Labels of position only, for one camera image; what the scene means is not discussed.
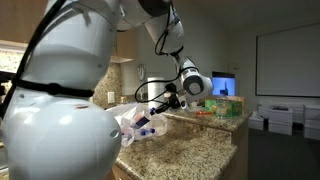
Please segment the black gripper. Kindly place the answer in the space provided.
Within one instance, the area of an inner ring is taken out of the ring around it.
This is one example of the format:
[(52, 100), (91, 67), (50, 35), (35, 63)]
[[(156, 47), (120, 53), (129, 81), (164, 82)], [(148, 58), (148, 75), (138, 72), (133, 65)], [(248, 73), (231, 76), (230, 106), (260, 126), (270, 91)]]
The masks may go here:
[(169, 83), (165, 86), (165, 89), (167, 92), (170, 93), (170, 96), (168, 98), (168, 101), (160, 105), (155, 109), (156, 114), (160, 114), (162, 112), (165, 112), (169, 108), (172, 109), (177, 109), (177, 108), (182, 108), (186, 109), (187, 108), (187, 102), (184, 99), (183, 96), (178, 95), (177, 87), (174, 83)]

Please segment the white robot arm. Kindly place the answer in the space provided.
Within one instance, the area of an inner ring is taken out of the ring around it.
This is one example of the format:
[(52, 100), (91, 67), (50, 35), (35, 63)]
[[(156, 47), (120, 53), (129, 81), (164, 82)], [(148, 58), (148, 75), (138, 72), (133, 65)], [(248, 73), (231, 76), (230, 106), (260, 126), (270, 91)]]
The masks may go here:
[(90, 99), (107, 72), (117, 33), (143, 25), (173, 57), (188, 100), (211, 80), (184, 49), (172, 0), (48, 0), (3, 103), (9, 180), (104, 180), (121, 148), (116, 119)]

